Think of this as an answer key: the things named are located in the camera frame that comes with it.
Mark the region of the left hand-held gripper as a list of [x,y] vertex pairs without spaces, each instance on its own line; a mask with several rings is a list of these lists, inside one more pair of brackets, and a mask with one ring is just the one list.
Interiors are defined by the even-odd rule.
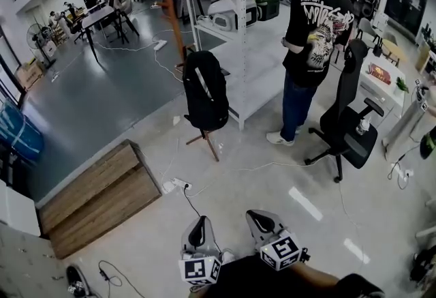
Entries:
[[192,286],[215,284],[222,262],[209,218],[200,216],[194,220],[183,233],[181,244],[178,261],[181,280]]

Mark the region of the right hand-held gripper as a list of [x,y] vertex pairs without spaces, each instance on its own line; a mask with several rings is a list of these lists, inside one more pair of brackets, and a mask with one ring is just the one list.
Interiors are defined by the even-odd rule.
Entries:
[[[295,233],[286,229],[282,219],[275,213],[252,209],[246,212],[246,221],[260,249],[260,259],[275,271],[281,271],[298,262],[309,260],[308,249],[299,244]],[[264,245],[264,241],[273,235]]]

